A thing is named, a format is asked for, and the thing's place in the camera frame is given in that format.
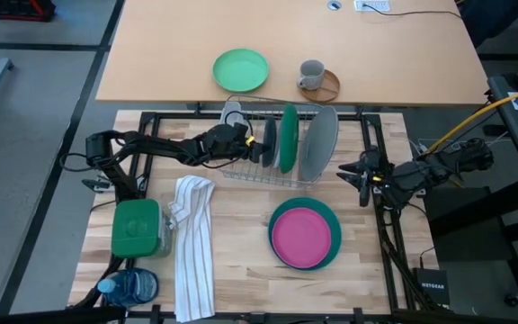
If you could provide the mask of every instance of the mug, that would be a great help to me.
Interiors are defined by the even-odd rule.
[[[300,77],[297,86],[307,90],[318,89],[323,84],[325,66],[316,59],[310,59],[301,64]]]

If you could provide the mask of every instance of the wooden table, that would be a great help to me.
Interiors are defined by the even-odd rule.
[[[119,111],[115,130],[136,131],[140,115],[140,111]],[[403,115],[383,113],[380,118],[390,161],[399,164],[410,159]],[[162,120],[158,134],[180,140],[215,124],[215,120]],[[320,182],[307,191],[228,179],[217,170],[183,166],[169,158],[155,157],[147,196],[166,208],[174,199],[177,178],[196,175],[215,182],[210,208],[216,312],[349,314],[353,307],[361,307],[366,314],[387,314],[390,311],[375,211],[371,204],[360,207],[357,191],[335,175],[338,165],[354,161],[362,150],[360,123],[340,121],[333,158]],[[129,167],[130,158],[123,163]],[[338,256],[329,266],[314,272],[285,266],[267,240],[267,223],[274,209],[301,195],[326,203],[342,227],[343,242]],[[98,194],[95,204],[112,199],[111,194]],[[417,199],[413,203],[423,206]],[[113,213],[111,204],[90,216],[69,303],[80,301],[107,267]],[[405,208],[401,227],[409,264],[418,266],[419,254],[433,246],[427,219],[419,210]],[[424,262],[425,266],[436,268],[434,252],[426,253]],[[173,311],[174,255],[140,258],[137,266],[158,274],[161,289],[155,303],[161,304],[162,311]],[[400,307],[404,307],[401,279],[395,272],[397,298]],[[136,309],[150,307],[142,305]]]
[[[461,19],[331,11],[327,0],[128,0],[103,79],[101,101],[220,102],[229,92],[211,68],[223,52],[261,52],[267,81],[251,95],[305,101],[299,66],[319,59],[341,81],[338,104],[482,104],[488,89]],[[391,13],[447,10],[453,0],[390,0]]]

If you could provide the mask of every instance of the striped dish towel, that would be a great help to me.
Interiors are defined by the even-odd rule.
[[[210,199],[215,184],[188,175],[177,180],[169,209],[175,218],[175,317],[180,323],[215,315]]]

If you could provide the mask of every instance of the dark green plate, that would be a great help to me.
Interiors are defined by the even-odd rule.
[[[269,244],[271,244],[271,248],[273,248],[272,244],[272,230],[273,226],[275,225],[275,222],[283,213],[286,211],[293,209],[293,208],[309,208],[312,211],[317,212],[319,215],[323,216],[325,221],[327,222],[327,225],[329,225],[329,229],[331,230],[331,247],[329,248],[329,253],[325,256],[323,261],[321,261],[318,265],[312,266],[307,269],[303,268],[297,268],[291,265],[290,266],[294,269],[301,270],[301,271],[312,271],[312,270],[318,270],[324,266],[327,266],[333,259],[337,256],[339,253],[339,248],[341,247],[341,225],[339,224],[339,220],[337,219],[337,216],[335,213],[324,203],[320,202],[319,200],[309,198],[309,197],[297,197],[289,199],[287,202],[282,203],[277,207],[277,209],[273,212],[273,215],[271,217],[271,220],[269,220]]]
[[[281,161],[279,166],[281,172],[286,174],[293,169],[297,159],[297,145],[299,142],[299,116],[297,109],[292,104],[285,107],[283,118],[281,118],[281,143],[279,151]]]

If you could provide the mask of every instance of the dish rack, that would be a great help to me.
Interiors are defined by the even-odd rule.
[[[311,181],[301,179],[299,168],[304,149],[304,139],[308,131],[309,123],[324,106],[316,103],[287,102],[247,94],[233,94],[227,99],[226,106],[229,105],[229,102],[237,102],[241,105],[241,112],[246,117],[246,120],[253,126],[253,136],[255,136],[255,140],[261,143],[263,143],[265,118],[273,117],[275,119],[277,124],[277,136],[279,137],[279,124],[283,116],[283,111],[288,104],[294,105],[299,117],[299,144],[295,164],[291,171],[286,174],[283,174],[278,167],[263,167],[262,160],[260,160],[259,163],[253,163],[249,160],[238,160],[235,163],[219,169],[219,171],[223,173],[223,176],[301,189],[309,188],[319,181],[321,175]]]

